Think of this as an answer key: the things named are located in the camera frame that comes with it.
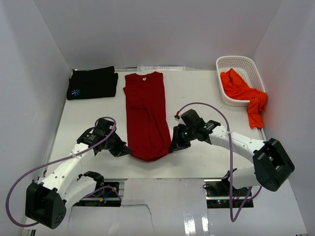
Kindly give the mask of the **red t shirt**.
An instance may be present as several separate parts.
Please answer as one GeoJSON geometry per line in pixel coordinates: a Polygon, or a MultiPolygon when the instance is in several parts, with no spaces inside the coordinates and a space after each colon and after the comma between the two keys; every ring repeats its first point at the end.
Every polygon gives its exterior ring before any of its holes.
{"type": "Polygon", "coordinates": [[[125,76],[127,142],[132,156],[146,162],[169,153],[171,137],[166,121],[163,74],[125,76]]]}

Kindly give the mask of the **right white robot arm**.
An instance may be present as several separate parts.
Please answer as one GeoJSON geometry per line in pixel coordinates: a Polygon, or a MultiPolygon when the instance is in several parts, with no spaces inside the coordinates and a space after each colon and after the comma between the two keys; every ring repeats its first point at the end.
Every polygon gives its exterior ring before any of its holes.
{"type": "Polygon", "coordinates": [[[181,116],[175,115],[175,119],[179,123],[173,128],[170,152],[187,149],[191,141],[198,140],[231,150],[252,163],[251,167],[228,171],[222,178],[222,189],[228,196],[252,186],[276,192],[295,170],[284,147],[276,139],[257,140],[229,132],[217,121],[205,122],[193,109],[181,116]]]}

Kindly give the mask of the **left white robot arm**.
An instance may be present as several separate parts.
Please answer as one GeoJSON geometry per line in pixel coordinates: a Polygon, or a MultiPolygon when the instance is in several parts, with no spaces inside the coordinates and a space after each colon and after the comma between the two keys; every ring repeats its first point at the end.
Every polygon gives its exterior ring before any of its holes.
{"type": "Polygon", "coordinates": [[[93,128],[86,130],[76,141],[70,158],[64,160],[40,183],[32,183],[26,190],[26,217],[50,229],[57,228],[66,212],[81,199],[99,196],[104,190],[103,175],[84,171],[84,166],[102,150],[114,157],[132,151],[116,134],[113,118],[99,118],[93,128]]]}

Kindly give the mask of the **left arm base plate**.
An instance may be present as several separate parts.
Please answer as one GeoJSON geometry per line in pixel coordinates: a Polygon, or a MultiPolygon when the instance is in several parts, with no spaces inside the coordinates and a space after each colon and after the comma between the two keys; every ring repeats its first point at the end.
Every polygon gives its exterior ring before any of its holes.
{"type": "Polygon", "coordinates": [[[115,191],[122,197],[122,193],[119,193],[119,182],[104,182],[104,186],[111,186],[112,188],[104,188],[97,193],[82,199],[76,205],[81,207],[120,207],[121,200],[115,193],[115,191]]]}

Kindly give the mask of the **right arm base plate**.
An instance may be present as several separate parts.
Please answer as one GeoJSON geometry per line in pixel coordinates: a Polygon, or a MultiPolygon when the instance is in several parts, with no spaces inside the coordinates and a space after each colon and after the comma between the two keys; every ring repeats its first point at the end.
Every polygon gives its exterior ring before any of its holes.
{"type": "MultiPolygon", "coordinates": [[[[206,202],[208,209],[229,208],[229,189],[225,190],[221,181],[207,181],[203,188],[206,192],[206,202]]],[[[237,209],[241,206],[249,188],[234,189],[232,194],[232,206],[237,209]]]]}

